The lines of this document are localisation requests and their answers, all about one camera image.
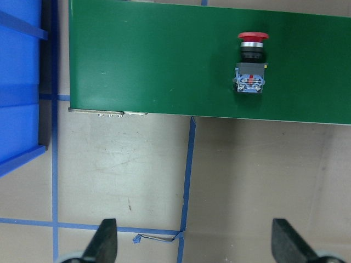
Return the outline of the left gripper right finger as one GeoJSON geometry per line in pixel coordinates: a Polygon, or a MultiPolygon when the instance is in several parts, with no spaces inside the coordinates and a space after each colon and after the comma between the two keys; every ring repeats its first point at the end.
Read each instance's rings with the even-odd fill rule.
{"type": "Polygon", "coordinates": [[[271,253],[275,262],[315,262],[319,256],[286,219],[273,219],[271,253]]]}

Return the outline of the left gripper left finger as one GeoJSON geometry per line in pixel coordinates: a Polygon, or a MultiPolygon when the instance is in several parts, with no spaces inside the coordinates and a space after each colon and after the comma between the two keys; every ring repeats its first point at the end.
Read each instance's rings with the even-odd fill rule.
{"type": "Polygon", "coordinates": [[[81,256],[82,262],[115,262],[117,257],[116,219],[104,219],[81,256]]]}

